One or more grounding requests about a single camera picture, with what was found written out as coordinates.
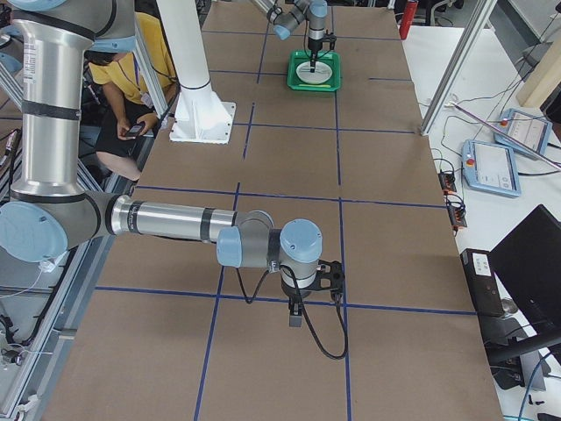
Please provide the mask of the white plate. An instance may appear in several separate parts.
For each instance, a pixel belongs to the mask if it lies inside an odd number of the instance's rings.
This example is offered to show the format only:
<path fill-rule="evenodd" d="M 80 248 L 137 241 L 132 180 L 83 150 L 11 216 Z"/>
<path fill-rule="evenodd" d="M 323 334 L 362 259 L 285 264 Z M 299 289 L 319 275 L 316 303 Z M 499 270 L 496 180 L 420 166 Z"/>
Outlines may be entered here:
<path fill-rule="evenodd" d="M 316 62 L 316 68 L 320 69 L 320 70 L 325 70 L 326 72 L 329 72 L 327 74 L 324 75 L 312 75 L 312 74 L 299 74 L 298 70 L 303 69 L 303 68 L 309 68 L 309 61 L 304 61 L 301 64 L 299 64 L 296 68 L 296 75 L 298 76 L 298 78 L 307 84 L 324 84 L 326 83 L 332 76 L 332 69 L 328 64 L 325 64 L 323 62 L 317 61 Z"/>

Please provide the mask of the yellow-green stick in tray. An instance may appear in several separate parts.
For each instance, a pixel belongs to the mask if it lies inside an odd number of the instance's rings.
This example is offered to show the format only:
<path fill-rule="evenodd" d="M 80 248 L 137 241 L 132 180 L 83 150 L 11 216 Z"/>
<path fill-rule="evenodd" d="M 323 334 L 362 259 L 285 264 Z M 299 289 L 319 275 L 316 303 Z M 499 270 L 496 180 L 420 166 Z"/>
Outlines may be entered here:
<path fill-rule="evenodd" d="M 307 84 L 307 83 L 301 83 L 298 85 L 299 87 L 302 88 L 308 88 L 308 89 L 330 89 L 331 86 L 329 84 Z"/>

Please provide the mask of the red fire extinguisher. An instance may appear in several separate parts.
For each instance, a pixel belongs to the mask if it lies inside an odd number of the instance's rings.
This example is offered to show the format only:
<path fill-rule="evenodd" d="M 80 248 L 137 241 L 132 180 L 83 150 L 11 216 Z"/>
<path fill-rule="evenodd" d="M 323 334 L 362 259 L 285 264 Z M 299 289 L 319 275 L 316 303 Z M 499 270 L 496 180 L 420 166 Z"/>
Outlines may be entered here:
<path fill-rule="evenodd" d="M 409 29 L 413 23 L 415 13 L 417 10 L 418 1 L 408 0 L 405 3 L 404 10 L 401 17 L 401 23 L 399 27 L 399 34 L 401 40 L 405 40 L 408 37 Z"/>

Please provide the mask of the metal rod on table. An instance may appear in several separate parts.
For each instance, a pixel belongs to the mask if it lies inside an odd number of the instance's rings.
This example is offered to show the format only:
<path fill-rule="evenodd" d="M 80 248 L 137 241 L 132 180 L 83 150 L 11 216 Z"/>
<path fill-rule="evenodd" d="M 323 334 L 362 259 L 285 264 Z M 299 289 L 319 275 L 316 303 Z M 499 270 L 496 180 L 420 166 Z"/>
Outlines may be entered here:
<path fill-rule="evenodd" d="M 518 141 L 516 138 L 513 138 L 512 136 L 508 135 L 507 132 L 503 132 L 502 130 L 500 130 L 499 128 L 497 128 L 494 125 L 491 125 L 490 123 L 488 123 L 486 120 L 477 117 L 475 114 L 471 113 L 470 111 L 466 110 L 465 108 L 461 107 L 460 105 L 458 105 L 457 103 L 453 103 L 453 102 L 449 102 L 446 103 L 444 105 L 444 107 L 446 108 L 455 108 L 456 110 L 459 110 L 461 112 L 463 112 L 464 114 L 466 114 L 468 117 L 470 117 L 471 119 L 475 120 L 476 122 L 484 125 L 485 127 L 489 128 L 492 132 L 497 133 L 498 135 L 502 136 L 503 138 L 507 139 L 508 141 L 510 141 L 512 144 L 517 145 L 518 147 L 520 147 L 525 153 L 528 153 L 530 156 L 545 162 L 546 164 L 548 164 L 550 167 L 554 168 L 556 171 L 560 172 L 561 167 L 560 164 L 557 164 L 555 161 L 552 161 L 551 159 L 547 158 L 544 155 L 539 154 L 538 152 L 530 149 L 529 147 L 525 146 L 523 143 L 521 143 L 520 141 Z"/>

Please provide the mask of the orange black adapter upper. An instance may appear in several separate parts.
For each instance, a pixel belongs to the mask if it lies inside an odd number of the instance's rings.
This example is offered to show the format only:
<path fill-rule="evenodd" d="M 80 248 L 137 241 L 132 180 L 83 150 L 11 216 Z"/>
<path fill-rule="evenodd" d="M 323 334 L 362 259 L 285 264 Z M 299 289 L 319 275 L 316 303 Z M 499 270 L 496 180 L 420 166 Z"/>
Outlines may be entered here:
<path fill-rule="evenodd" d="M 441 189 L 445 195 L 457 192 L 456 184 L 455 184 L 456 177 L 454 175 L 454 172 L 440 171 L 438 173 L 438 180 Z"/>

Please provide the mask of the orange black adapter lower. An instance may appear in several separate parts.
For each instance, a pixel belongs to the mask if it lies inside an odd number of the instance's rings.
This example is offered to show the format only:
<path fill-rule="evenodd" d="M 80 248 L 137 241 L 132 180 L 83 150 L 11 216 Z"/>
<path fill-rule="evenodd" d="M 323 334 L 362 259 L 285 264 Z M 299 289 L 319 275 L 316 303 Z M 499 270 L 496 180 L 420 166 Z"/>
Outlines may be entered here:
<path fill-rule="evenodd" d="M 464 200 L 460 196 L 449 194 L 444 197 L 444 201 L 452 228 L 456 231 L 461 228 L 466 228 L 466 207 Z"/>

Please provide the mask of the black mini computer box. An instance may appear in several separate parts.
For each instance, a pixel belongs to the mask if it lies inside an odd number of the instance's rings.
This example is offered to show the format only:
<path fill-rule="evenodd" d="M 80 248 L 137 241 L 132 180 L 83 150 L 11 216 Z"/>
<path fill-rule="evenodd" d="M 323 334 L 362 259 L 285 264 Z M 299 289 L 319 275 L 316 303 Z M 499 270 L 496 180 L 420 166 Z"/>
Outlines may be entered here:
<path fill-rule="evenodd" d="M 489 252 L 466 248 L 460 259 L 476 312 L 481 316 L 501 318 L 504 310 Z"/>

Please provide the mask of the person in yellow shirt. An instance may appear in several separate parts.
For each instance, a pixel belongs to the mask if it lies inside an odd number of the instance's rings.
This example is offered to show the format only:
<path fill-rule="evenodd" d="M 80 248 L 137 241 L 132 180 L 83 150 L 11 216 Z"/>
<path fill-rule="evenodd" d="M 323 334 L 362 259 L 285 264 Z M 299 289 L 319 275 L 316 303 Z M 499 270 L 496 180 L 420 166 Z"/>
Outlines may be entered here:
<path fill-rule="evenodd" d="M 176 73 L 160 21 L 149 14 L 136 14 L 153 67 L 160 73 L 159 84 L 167 101 L 177 90 Z M 111 172 L 133 182 L 141 176 L 131 152 L 139 137 L 157 133 L 160 118 L 137 59 L 132 53 L 102 53 L 88 50 L 85 58 L 96 84 L 102 87 L 110 109 L 103 117 L 96 141 L 96 156 Z M 136 139 L 124 134 L 135 124 L 145 123 Z"/>

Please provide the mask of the smartphone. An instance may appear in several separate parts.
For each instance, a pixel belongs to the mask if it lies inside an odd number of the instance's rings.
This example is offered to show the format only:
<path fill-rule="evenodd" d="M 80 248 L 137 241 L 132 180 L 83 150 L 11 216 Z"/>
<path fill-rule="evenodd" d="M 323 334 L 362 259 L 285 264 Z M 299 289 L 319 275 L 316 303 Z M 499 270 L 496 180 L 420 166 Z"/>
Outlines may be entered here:
<path fill-rule="evenodd" d="M 142 133 L 144 128 L 145 128 L 144 122 L 135 124 L 124 134 L 124 137 L 127 139 L 136 139 L 139 136 L 139 134 Z"/>

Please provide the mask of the near blue teach pendant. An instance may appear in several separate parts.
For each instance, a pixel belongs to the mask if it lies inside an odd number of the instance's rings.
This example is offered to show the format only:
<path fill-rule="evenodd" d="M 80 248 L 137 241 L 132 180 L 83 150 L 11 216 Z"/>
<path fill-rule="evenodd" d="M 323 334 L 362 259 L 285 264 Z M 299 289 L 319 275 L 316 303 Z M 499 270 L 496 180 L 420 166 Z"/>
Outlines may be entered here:
<path fill-rule="evenodd" d="M 506 197 L 522 193 L 515 152 L 509 146 L 468 139 L 462 145 L 462 168 L 471 189 Z"/>

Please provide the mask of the blue teach pendant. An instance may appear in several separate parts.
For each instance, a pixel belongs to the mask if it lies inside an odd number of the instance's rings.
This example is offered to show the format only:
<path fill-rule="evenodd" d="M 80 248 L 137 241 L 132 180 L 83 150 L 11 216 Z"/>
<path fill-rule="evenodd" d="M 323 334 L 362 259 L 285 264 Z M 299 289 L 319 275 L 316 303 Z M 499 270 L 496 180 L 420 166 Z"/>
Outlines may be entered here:
<path fill-rule="evenodd" d="M 525 111 L 507 109 L 501 115 L 497 128 L 516 138 L 530 149 L 544 155 L 552 123 L 544 117 L 536 117 Z"/>
<path fill-rule="evenodd" d="M 506 197 L 522 193 L 515 152 L 509 146 L 468 139 L 462 145 L 462 168 L 471 189 Z"/>

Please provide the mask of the far blue teach pendant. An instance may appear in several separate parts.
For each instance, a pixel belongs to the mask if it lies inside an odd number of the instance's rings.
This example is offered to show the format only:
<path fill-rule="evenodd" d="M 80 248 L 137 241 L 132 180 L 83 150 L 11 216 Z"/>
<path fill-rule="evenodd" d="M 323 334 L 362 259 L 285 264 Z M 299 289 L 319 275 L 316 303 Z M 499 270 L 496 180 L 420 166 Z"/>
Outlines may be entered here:
<path fill-rule="evenodd" d="M 525 111 L 507 109 L 501 115 L 497 128 L 516 138 L 530 149 L 544 155 L 552 123 L 544 117 L 536 117 Z"/>

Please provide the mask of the black monitor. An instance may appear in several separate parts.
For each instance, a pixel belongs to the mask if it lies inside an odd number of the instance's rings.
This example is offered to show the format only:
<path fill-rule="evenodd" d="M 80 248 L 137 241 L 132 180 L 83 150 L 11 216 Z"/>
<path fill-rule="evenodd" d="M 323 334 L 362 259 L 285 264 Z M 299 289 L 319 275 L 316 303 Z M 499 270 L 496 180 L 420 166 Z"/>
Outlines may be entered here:
<path fill-rule="evenodd" d="M 560 350 L 560 221 L 539 204 L 491 251 L 502 285 L 536 335 L 487 351 L 491 364 L 545 347 Z"/>

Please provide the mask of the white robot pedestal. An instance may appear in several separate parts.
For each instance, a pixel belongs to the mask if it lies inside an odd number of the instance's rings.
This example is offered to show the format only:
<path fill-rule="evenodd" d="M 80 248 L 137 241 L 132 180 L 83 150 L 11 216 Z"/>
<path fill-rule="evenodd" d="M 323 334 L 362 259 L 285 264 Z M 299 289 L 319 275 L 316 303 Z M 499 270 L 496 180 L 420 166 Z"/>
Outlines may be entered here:
<path fill-rule="evenodd" d="M 157 5 L 181 87 L 170 139 L 228 143 L 236 105 L 221 101 L 212 88 L 195 2 L 161 0 Z"/>

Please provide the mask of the aluminium frame post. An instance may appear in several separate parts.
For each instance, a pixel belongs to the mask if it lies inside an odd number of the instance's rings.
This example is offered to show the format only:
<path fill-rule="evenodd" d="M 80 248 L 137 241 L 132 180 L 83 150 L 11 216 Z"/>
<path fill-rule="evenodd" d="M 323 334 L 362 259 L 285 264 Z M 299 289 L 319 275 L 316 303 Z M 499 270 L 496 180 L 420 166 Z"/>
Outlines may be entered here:
<path fill-rule="evenodd" d="M 435 124 L 439 112 L 443 109 L 455 81 L 475 43 L 477 42 L 486 22 L 488 21 L 497 0 L 479 0 L 476 3 L 472 16 L 470 17 L 451 59 L 444 71 L 443 77 L 437 86 L 435 95 L 423 118 L 420 127 L 422 135 L 428 135 Z"/>

